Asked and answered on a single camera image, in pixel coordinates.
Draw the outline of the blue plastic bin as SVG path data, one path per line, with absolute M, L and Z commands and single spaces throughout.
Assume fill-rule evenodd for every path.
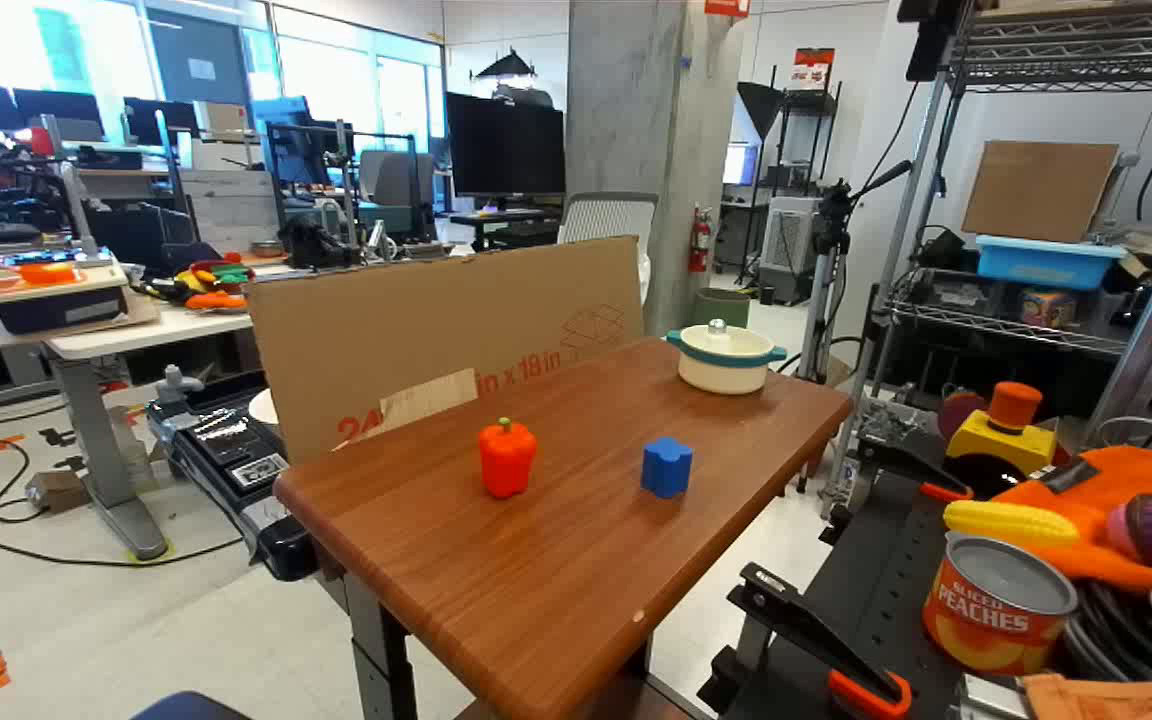
M 1060 293 L 1096 293 L 1108 267 L 1120 261 L 1120 247 L 1105 243 L 1064 243 L 1064 240 L 975 240 L 975 271 L 985 281 L 1060 288 Z

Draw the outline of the brown cardboard board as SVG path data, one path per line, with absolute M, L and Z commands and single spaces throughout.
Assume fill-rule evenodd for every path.
M 368 437 L 384 400 L 453 372 L 477 393 L 643 330 L 633 234 L 254 281 L 249 315 L 292 458 Z

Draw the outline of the orange cloth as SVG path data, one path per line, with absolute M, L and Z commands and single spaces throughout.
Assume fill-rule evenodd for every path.
M 1105 519 L 1117 505 L 1130 494 L 1152 494 L 1152 449 L 1130 445 L 1091 449 L 1083 464 L 1091 467 L 1091 477 L 1072 487 L 1049 487 L 1042 479 L 1023 479 L 998 490 L 998 505 L 1049 508 L 1079 529 L 1072 545 L 1027 539 L 1027 552 L 1060 569 L 1066 581 L 1096 581 L 1142 595 L 1152 593 L 1152 569 L 1117 552 L 1105 539 Z

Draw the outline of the grey side desk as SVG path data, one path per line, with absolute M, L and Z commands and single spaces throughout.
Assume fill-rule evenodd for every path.
M 106 419 L 103 405 L 103 358 L 123 358 L 130 352 L 187 343 L 187 339 L 210 339 L 249 330 L 249 315 L 201 315 L 183 308 L 161 302 L 147 323 L 92 323 L 92 328 L 63 328 L 63 330 L 35 330 L 16 336 L 0 321 L 0 347 L 26 347 L 35 343 L 60 381 L 60 394 L 73 416 L 73 432 L 80 438 L 80 453 L 87 458 L 87 490 L 106 525 L 106 531 L 134 556 L 134 558 L 161 558 L 167 552 L 167 539 L 157 525 L 157 515 L 138 505 L 130 487 L 130 472 L 123 467 L 123 456 L 115 449 L 115 429 Z

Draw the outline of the orange toy bell pepper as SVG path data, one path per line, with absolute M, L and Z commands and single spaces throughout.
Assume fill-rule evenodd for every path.
M 509 500 L 527 487 L 540 438 L 527 422 L 498 416 L 479 432 L 479 485 L 486 494 Z

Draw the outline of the red fire extinguisher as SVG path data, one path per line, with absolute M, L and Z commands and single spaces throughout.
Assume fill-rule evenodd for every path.
M 710 256 L 710 214 L 702 208 L 692 208 L 689 222 L 689 271 L 702 277 Z

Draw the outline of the blue toy block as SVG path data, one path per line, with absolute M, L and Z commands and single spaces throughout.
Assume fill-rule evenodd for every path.
M 647 438 L 643 445 L 643 464 L 639 464 L 639 487 L 673 500 L 689 490 L 692 477 L 692 449 L 678 438 Z

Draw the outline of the white lid object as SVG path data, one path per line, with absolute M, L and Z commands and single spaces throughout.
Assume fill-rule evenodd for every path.
M 723 323 L 723 321 L 709 321 L 709 323 L 689 323 L 678 330 L 678 343 L 689 352 L 702 352 L 702 357 L 728 357 L 728 358 L 754 358 L 767 357 L 773 343 L 741 323 Z

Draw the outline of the cream bowl with teal rim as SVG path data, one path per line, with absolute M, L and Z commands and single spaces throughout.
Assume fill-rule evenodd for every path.
M 678 343 L 678 330 L 668 336 L 668 343 L 677 347 L 677 376 L 689 387 L 710 393 L 710 394 L 753 394 L 767 383 L 773 365 L 783 358 L 783 347 L 773 343 L 767 357 L 754 358 L 728 358 L 728 357 L 702 357 L 702 352 L 689 352 Z

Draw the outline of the yellow toy corn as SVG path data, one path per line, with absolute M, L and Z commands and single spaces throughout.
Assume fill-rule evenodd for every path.
M 998 500 L 951 500 L 944 525 L 968 534 L 994 534 L 1013 545 L 1072 545 L 1079 529 L 1049 508 L 998 505 Z

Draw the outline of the peaches tin can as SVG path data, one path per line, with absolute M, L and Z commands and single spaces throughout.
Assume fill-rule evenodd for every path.
M 927 641 L 981 674 L 1027 674 L 1050 658 L 1079 593 L 1049 558 L 987 534 L 944 534 L 919 620 Z

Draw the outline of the black orange clamp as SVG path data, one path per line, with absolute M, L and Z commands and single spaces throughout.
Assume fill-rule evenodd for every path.
M 735 663 L 761 669 L 773 641 L 786 641 L 816 655 L 824 674 L 824 695 L 863 720 L 909 720 L 914 692 L 901 671 L 876 669 L 858 655 L 830 625 L 824 625 L 805 595 L 767 572 L 764 565 L 744 565 L 741 585 L 728 600 L 744 611 L 735 641 Z

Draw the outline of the cardboard sheet on shelf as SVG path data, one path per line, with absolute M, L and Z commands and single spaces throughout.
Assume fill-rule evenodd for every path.
M 1111 172 L 1111 142 L 987 138 L 964 228 L 975 234 L 1083 240 Z

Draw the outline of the yellow block with orange knob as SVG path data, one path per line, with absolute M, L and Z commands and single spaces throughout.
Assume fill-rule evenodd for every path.
M 1030 477 L 1056 458 L 1056 432 L 1035 422 L 1042 393 L 1019 381 L 998 381 L 991 394 L 972 406 L 944 445 L 947 458 L 1002 458 L 1019 477 Z

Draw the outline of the black monitor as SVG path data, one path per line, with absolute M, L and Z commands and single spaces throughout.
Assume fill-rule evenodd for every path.
M 563 189 L 563 116 L 557 109 L 449 93 L 443 116 L 459 197 Z

